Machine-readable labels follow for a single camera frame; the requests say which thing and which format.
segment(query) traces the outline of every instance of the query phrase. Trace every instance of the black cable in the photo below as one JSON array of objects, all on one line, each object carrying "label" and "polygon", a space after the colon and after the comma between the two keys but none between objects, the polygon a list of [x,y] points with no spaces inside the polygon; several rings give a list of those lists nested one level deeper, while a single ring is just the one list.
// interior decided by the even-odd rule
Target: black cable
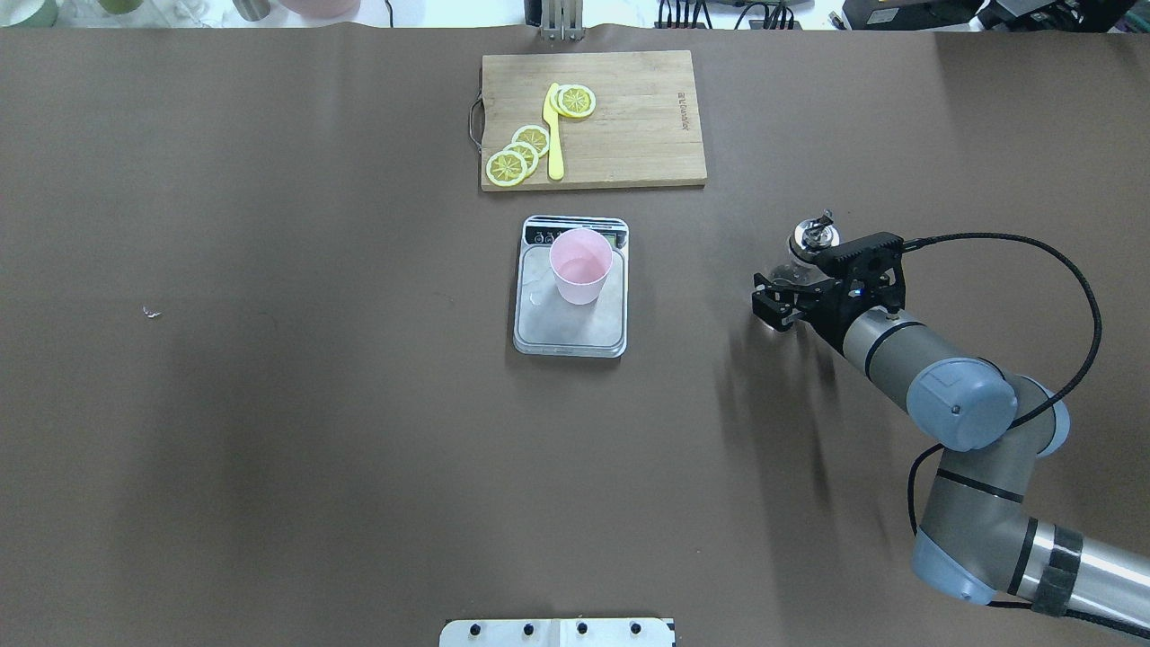
[{"label": "black cable", "polygon": [[911,463],[911,476],[906,478],[906,513],[911,517],[912,534],[919,534],[919,521],[918,516],[914,514],[914,480],[919,476],[919,467],[922,465],[922,462],[940,449],[942,449],[941,444],[923,452],[918,459],[914,460],[914,463]]},{"label": "black cable", "polygon": [[1114,618],[1107,618],[1106,616],[1083,614],[1082,611],[1075,611],[1073,609],[1066,610],[1066,617],[1074,618],[1076,621],[1086,621],[1088,623],[1094,623],[1096,625],[1101,625],[1106,629],[1112,629],[1114,631],[1122,631],[1129,633],[1130,636],[1136,636],[1143,640],[1150,640],[1150,630],[1138,626],[1134,623],[1124,623],[1122,621],[1116,621]]},{"label": "black cable", "polygon": [[770,28],[774,30],[795,29],[795,11],[787,6],[787,0],[779,0],[774,15],[770,16]]},{"label": "black cable", "polygon": [[[994,607],[996,609],[1026,609],[1032,610],[1032,604],[1029,602],[999,602],[995,600],[987,604],[987,607]],[[1086,614],[1083,611],[1075,611],[1074,609],[1067,609],[1064,617],[1073,618],[1075,621],[1084,621],[1088,623],[1094,623],[1106,629],[1112,629],[1114,631],[1121,631],[1129,633],[1130,636],[1136,636],[1143,640],[1150,640],[1150,630],[1136,625],[1134,623],[1127,623],[1122,621],[1116,621],[1106,616],[1099,616],[1096,614]]]},{"label": "black cable", "polygon": [[695,16],[691,17],[691,29],[699,26],[699,11],[705,11],[707,17],[707,29],[714,29],[711,26],[711,11],[707,10],[707,0],[695,0]]},{"label": "black cable", "polygon": [[973,239],[973,238],[991,239],[991,240],[1013,240],[1015,242],[1026,242],[1027,245],[1038,247],[1040,249],[1057,257],[1058,261],[1065,264],[1066,268],[1071,270],[1071,274],[1073,274],[1074,277],[1078,278],[1079,285],[1082,286],[1082,292],[1086,294],[1086,300],[1090,305],[1090,317],[1094,319],[1094,338],[1090,341],[1090,351],[1087,352],[1086,360],[1082,361],[1082,367],[1079,368],[1078,373],[1075,373],[1074,377],[1071,378],[1068,383],[1066,383],[1066,386],[1058,390],[1058,392],[1055,393],[1055,395],[1048,398],[1042,405],[1035,407],[1028,414],[1025,414],[1015,418],[1014,422],[1010,424],[1010,428],[1007,428],[1009,430],[1013,430],[1014,428],[1018,428],[1019,425],[1025,425],[1026,423],[1029,423],[1030,421],[1041,416],[1044,411],[1053,407],[1058,401],[1066,398],[1066,395],[1070,394],[1072,391],[1074,391],[1074,387],[1076,387],[1079,383],[1082,382],[1082,378],[1086,378],[1087,372],[1090,371],[1090,367],[1094,364],[1094,360],[1098,356],[1098,347],[1102,345],[1102,311],[1099,311],[1098,309],[1098,300],[1094,295],[1094,290],[1090,288],[1090,283],[1086,279],[1086,276],[1082,275],[1082,270],[1079,269],[1078,265],[1071,261],[1071,259],[1066,257],[1066,255],[1063,252],[1035,238],[1029,238],[1027,236],[1018,236],[1015,233],[994,233],[986,231],[977,231],[971,233],[948,233],[944,236],[930,236],[927,238],[914,238],[913,240],[906,240],[903,244],[903,251],[912,252],[937,242],[945,242],[948,240]]},{"label": "black cable", "polygon": [[707,8],[707,0],[702,0],[703,3],[703,15],[707,18],[707,29],[714,29],[715,25],[711,24],[711,9]]},{"label": "black cable", "polygon": [[738,20],[735,21],[735,29],[738,29],[738,25],[743,24],[743,18],[746,16],[746,13],[754,7],[762,7],[764,22],[766,22],[770,17],[770,7],[767,6],[766,2],[750,2],[746,5],[746,7],[743,8],[743,13],[738,15]]},{"label": "black cable", "polygon": [[[906,242],[903,244],[903,251],[912,252],[946,240],[975,239],[975,238],[1013,240],[1018,242],[1026,242],[1028,245],[1038,247],[1044,252],[1057,257],[1063,264],[1066,265],[1067,269],[1071,270],[1072,274],[1074,274],[1074,277],[1078,278],[1079,285],[1082,286],[1082,292],[1086,294],[1086,300],[1090,305],[1090,316],[1094,319],[1094,338],[1090,342],[1090,351],[1087,353],[1086,360],[1082,362],[1082,367],[1079,369],[1078,373],[1075,373],[1074,377],[1071,378],[1071,380],[1066,384],[1066,386],[1058,391],[1058,393],[1046,399],[1045,402],[1034,408],[1030,413],[1017,418],[1013,423],[1011,423],[1010,429],[1014,429],[1019,425],[1028,423],[1029,421],[1033,421],[1037,416],[1041,416],[1042,413],[1053,407],[1055,403],[1057,403],[1061,399],[1066,398],[1066,395],[1070,394],[1072,391],[1074,391],[1074,387],[1076,387],[1079,383],[1082,382],[1087,372],[1090,371],[1090,367],[1094,364],[1094,361],[1098,355],[1098,347],[1102,344],[1102,313],[1098,309],[1098,301],[1094,295],[1094,290],[1090,288],[1090,283],[1086,279],[1086,276],[1082,275],[1082,270],[1080,270],[1078,265],[1074,264],[1073,261],[1071,261],[1071,259],[1066,257],[1065,254],[1063,254],[1055,247],[1048,245],[1046,242],[1043,242],[1042,240],[1037,240],[1035,238],[1028,238],[1026,236],[1018,236],[1014,233],[994,233],[994,232],[949,233],[945,236],[930,236],[927,238],[914,238],[912,240],[907,240]],[[926,461],[931,455],[934,455],[935,453],[940,452],[941,449],[943,449],[943,446],[936,445],[930,449],[927,449],[926,452],[920,454],[918,459],[914,460],[914,463],[911,464],[911,473],[906,482],[906,507],[907,507],[907,515],[910,516],[911,521],[911,532],[913,532],[914,534],[918,534],[919,532],[918,519],[914,514],[914,480],[918,477],[919,468],[922,465],[922,462]],[[1033,606],[1029,602],[1005,602],[996,600],[991,601],[987,606],[998,609],[1033,609]],[[1073,609],[1067,609],[1064,616],[1067,618],[1094,623],[1096,625],[1104,626],[1106,629],[1111,629],[1114,631],[1128,633],[1130,636],[1141,638],[1143,640],[1150,640],[1150,630],[1141,625],[1136,625],[1134,623],[1117,621],[1114,618],[1099,616],[1096,614],[1086,614],[1082,611],[1075,611]]]}]

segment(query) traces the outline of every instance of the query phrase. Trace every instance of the blue joint cap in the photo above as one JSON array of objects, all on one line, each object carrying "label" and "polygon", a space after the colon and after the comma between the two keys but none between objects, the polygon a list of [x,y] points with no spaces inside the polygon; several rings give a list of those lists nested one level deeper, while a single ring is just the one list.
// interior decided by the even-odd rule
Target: blue joint cap
[{"label": "blue joint cap", "polygon": [[988,604],[995,598],[994,588],[964,569],[927,537],[922,529],[919,529],[919,534],[914,538],[911,569],[922,581],[964,602]]},{"label": "blue joint cap", "polygon": [[[1055,395],[1053,392],[1040,385],[1034,378],[1028,378],[1026,376],[1022,376],[1021,378],[1042,390],[1042,393],[1046,394],[1046,398]],[[1045,459],[1046,456],[1058,452],[1058,449],[1063,447],[1063,444],[1066,442],[1066,439],[1071,436],[1071,410],[1066,409],[1066,403],[1059,400],[1050,409],[1055,414],[1055,436],[1050,438],[1050,445],[1038,453],[1038,459]]]},{"label": "blue joint cap", "polygon": [[1018,396],[986,362],[950,357],[927,367],[906,391],[906,413],[948,449],[981,449],[1014,422]]}]

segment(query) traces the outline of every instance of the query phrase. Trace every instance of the white mounting plate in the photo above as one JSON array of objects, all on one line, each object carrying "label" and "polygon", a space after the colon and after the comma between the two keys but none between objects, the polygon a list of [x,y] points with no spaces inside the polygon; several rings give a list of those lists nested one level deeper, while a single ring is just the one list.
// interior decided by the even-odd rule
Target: white mounting plate
[{"label": "white mounting plate", "polygon": [[439,647],[675,647],[674,626],[670,618],[452,621],[439,632]]}]

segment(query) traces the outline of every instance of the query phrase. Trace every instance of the wooden cutting board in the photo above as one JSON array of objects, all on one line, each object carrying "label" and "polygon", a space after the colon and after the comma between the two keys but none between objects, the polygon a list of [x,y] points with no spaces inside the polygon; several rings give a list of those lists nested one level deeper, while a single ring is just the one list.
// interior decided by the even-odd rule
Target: wooden cutting board
[{"label": "wooden cutting board", "polygon": [[[543,98],[552,83],[586,85],[598,103],[586,118],[560,117],[566,176],[550,179],[544,156],[522,184],[491,184],[488,157],[506,146],[521,125],[546,128]],[[483,56],[483,111],[484,191],[682,186],[707,180],[690,52]]]}]

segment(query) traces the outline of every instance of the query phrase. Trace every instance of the metal lid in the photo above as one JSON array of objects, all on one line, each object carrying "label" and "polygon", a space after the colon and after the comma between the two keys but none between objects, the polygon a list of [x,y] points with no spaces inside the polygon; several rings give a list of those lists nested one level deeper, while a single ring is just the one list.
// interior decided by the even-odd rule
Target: metal lid
[{"label": "metal lid", "polygon": [[806,262],[814,262],[814,256],[827,247],[833,247],[839,241],[838,229],[835,228],[834,214],[830,209],[822,211],[822,216],[804,219],[795,226],[795,232],[790,238],[791,253]]}]

